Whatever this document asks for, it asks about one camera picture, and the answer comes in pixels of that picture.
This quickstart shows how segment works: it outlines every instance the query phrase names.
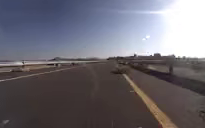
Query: asphalt road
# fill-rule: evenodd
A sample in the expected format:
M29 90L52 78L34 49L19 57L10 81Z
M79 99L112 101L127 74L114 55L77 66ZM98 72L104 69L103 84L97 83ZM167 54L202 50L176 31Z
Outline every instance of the asphalt road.
M5 128L159 128L113 63L0 82Z

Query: sky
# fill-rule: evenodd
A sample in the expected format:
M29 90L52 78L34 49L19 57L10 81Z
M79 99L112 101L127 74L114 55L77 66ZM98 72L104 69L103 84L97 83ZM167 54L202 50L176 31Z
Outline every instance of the sky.
M194 15L201 2L190 1L0 0L0 59L205 57L205 11Z

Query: sunlight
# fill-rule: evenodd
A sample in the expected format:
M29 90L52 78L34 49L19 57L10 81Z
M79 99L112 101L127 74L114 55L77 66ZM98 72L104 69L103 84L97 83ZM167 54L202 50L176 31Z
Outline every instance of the sunlight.
M167 30L163 51L205 56L205 0L178 0L165 11L164 17Z

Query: blue sky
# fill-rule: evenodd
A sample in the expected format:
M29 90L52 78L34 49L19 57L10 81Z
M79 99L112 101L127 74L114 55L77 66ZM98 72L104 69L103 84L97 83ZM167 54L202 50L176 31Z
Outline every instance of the blue sky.
M0 59L172 54L161 45L167 23L156 13L172 3L0 0Z

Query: guardrail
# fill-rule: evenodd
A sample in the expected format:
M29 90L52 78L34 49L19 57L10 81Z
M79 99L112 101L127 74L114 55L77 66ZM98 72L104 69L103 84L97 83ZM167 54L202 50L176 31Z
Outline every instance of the guardrail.
M169 73L173 74L173 60L119 60L120 64L129 64L133 67L148 68L148 65L166 65L168 66Z
M17 62L0 62L0 68L3 67L21 67L30 65L49 65L49 64L72 64L72 63L94 63L100 61L17 61Z

